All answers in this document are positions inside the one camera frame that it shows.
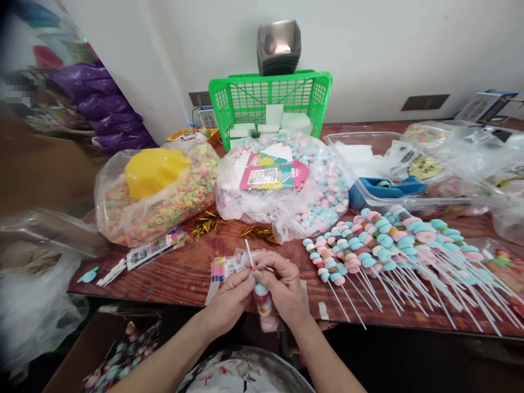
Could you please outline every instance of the cable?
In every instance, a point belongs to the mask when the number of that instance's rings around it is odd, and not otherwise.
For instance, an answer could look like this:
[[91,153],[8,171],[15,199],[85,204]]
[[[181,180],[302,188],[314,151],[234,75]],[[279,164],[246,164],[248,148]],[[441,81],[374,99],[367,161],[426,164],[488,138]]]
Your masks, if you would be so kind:
[[191,111],[191,127],[193,128],[196,128],[197,126],[195,125],[195,118],[194,118],[194,114],[195,114],[195,109],[204,109],[203,106],[197,106],[196,108],[193,108],[193,110]]

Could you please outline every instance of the metal container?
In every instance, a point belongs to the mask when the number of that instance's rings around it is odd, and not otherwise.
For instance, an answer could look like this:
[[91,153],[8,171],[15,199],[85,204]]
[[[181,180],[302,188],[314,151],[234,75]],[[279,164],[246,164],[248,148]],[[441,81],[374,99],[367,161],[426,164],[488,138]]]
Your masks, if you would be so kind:
[[294,73],[300,53],[300,28],[294,19],[258,27],[257,60],[261,76]]
[[80,222],[63,213],[27,211],[0,220],[0,237],[23,240],[36,246],[76,254],[93,261],[109,253],[110,245],[99,233],[82,228]]

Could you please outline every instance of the candy packaging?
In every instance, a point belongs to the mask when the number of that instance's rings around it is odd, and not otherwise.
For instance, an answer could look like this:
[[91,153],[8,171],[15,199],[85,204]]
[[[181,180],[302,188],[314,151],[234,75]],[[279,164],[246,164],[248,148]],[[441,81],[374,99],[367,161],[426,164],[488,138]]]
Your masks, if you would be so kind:
[[[95,189],[97,224],[111,242],[139,247],[215,202],[219,158],[211,145],[192,140],[170,142],[162,149],[180,151],[182,154],[178,156],[183,164],[144,171],[140,175],[147,177],[137,180],[137,176],[126,174],[126,167],[133,157],[144,151],[123,150],[111,157],[98,174]],[[130,191],[126,179],[131,178],[131,187],[138,187],[138,192]],[[165,187],[158,190],[159,184]],[[133,199],[131,194],[141,199]]]

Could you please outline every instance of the gold tinsel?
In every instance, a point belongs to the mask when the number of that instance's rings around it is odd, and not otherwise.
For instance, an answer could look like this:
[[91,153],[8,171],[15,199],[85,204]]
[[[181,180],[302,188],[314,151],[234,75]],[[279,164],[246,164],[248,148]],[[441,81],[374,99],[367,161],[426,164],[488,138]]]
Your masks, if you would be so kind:
[[271,227],[262,227],[260,225],[248,225],[243,227],[239,232],[239,237],[251,234],[252,236],[264,239],[268,243],[278,244],[275,239],[275,233]]
[[[206,215],[204,217],[197,218],[196,224],[191,231],[191,233],[195,234],[195,241],[198,241],[202,235],[205,235],[213,228],[217,231],[217,236],[218,236],[218,220],[219,219],[222,220],[222,218],[214,210],[212,211],[206,210]],[[224,221],[224,222],[230,223],[233,221],[236,221],[236,220]]]

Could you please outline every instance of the hand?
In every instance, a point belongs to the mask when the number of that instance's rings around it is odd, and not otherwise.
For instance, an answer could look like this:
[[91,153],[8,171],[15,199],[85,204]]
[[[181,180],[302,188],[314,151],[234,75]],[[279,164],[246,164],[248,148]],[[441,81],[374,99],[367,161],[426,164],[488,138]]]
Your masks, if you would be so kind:
[[251,301],[254,288],[255,278],[249,269],[234,273],[225,280],[211,302],[198,313],[211,340],[235,326]]
[[299,268],[294,263],[274,252],[258,254],[253,258],[253,262],[259,269],[273,268],[280,276],[280,279],[277,279],[269,270],[253,272],[257,281],[271,292],[278,313],[291,331],[312,318],[300,286]]

